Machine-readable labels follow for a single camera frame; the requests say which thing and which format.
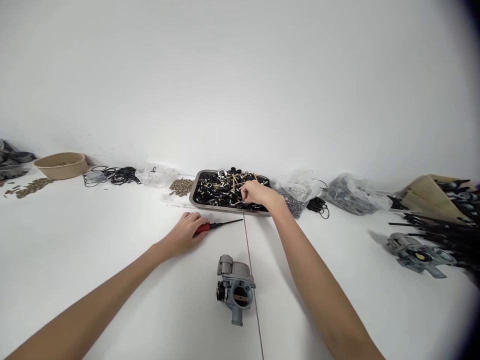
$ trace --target white wall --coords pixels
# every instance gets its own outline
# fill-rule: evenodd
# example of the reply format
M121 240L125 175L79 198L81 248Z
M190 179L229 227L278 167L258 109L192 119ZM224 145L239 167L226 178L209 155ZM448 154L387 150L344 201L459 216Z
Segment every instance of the white wall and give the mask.
M0 137L182 173L480 179L479 58L434 0L0 2Z

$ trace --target screwdriver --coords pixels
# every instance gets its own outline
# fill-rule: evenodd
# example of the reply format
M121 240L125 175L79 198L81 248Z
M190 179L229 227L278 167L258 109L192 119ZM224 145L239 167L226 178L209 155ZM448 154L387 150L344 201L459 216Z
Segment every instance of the screwdriver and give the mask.
M227 221L227 222L214 222L211 224L203 224L198 227L198 229L195 231L195 234L199 234L204 231L209 231L212 229L216 229L221 227L222 225L225 224L231 224L231 223L236 223L237 221L243 221L243 219L238 219L238 220L233 220L233 221Z

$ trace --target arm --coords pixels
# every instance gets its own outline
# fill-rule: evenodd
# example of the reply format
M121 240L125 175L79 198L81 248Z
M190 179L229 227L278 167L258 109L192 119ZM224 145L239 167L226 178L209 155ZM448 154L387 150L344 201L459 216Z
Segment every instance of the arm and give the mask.
M352 304L290 214L285 199L258 181L241 188L246 203L262 204L275 222L295 285L332 356L383 359Z
M158 265L202 241L208 232L194 233L204 223L210 222L198 212L185 212L161 241L42 327L6 360L82 359L130 295Z

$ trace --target gray bag of parts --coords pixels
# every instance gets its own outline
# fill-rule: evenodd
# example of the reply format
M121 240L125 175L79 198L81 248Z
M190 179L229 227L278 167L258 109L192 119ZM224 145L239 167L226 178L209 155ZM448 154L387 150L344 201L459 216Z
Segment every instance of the gray bag of parts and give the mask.
M336 207L355 215L368 215L378 210L388 210L392 201L372 190L365 180L350 173L342 173L321 193L321 198Z

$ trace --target red screwdriver handle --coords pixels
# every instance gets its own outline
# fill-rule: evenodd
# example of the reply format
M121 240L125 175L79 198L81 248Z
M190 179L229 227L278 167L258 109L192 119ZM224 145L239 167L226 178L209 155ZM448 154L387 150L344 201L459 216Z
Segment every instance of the red screwdriver handle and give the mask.
M195 234L200 234L201 232L210 230L210 224L203 224L198 227L195 231Z

